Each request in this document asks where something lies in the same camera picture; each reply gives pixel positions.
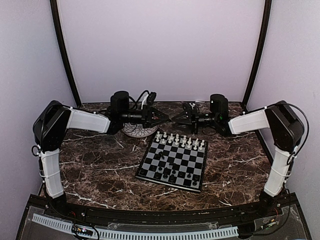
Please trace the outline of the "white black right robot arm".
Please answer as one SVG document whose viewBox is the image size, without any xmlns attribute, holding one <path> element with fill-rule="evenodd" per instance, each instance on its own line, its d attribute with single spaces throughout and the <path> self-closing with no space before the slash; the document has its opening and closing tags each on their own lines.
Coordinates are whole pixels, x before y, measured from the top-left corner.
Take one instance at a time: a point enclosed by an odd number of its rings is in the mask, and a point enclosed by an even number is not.
<svg viewBox="0 0 320 240">
<path fill-rule="evenodd" d="M 196 104 L 191 102 L 185 102 L 182 106 L 183 112 L 174 116 L 172 120 L 177 124 L 189 125 L 194 134 L 197 134 L 199 126 L 213 127 L 224 137 L 270 129 L 275 155 L 262 192 L 270 197 L 275 197 L 281 192 L 290 176 L 294 158 L 304 145 L 301 139 L 304 134 L 309 133 L 293 111 L 294 105 L 281 100 L 234 118 L 229 117 L 228 100 L 220 94 L 212 95 L 209 113 L 199 113 Z"/>
</svg>

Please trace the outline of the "black white chess board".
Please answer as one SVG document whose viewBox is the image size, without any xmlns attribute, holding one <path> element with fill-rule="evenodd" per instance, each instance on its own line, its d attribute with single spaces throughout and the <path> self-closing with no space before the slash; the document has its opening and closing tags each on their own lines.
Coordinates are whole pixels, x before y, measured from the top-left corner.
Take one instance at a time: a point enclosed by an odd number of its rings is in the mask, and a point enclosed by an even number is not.
<svg viewBox="0 0 320 240">
<path fill-rule="evenodd" d="M 194 193 L 204 180 L 209 142 L 157 131 L 135 177 Z"/>
</svg>

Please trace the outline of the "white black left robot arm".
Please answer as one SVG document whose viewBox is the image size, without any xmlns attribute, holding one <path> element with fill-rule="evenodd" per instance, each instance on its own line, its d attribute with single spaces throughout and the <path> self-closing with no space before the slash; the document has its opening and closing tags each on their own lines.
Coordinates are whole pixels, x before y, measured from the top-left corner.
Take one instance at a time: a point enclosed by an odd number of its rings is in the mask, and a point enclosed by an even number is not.
<svg viewBox="0 0 320 240">
<path fill-rule="evenodd" d="M 53 199 L 64 195 L 59 154 L 68 129 L 114 135 L 125 124 L 152 128 L 168 121 L 170 118 L 167 114 L 150 105 L 131 109 L 126 103 L 112 103 L 105 111 L 94 113 L 63 105 L 57 100 L 51 101 L 32 127 L 46 192 Z"/>
</svg>

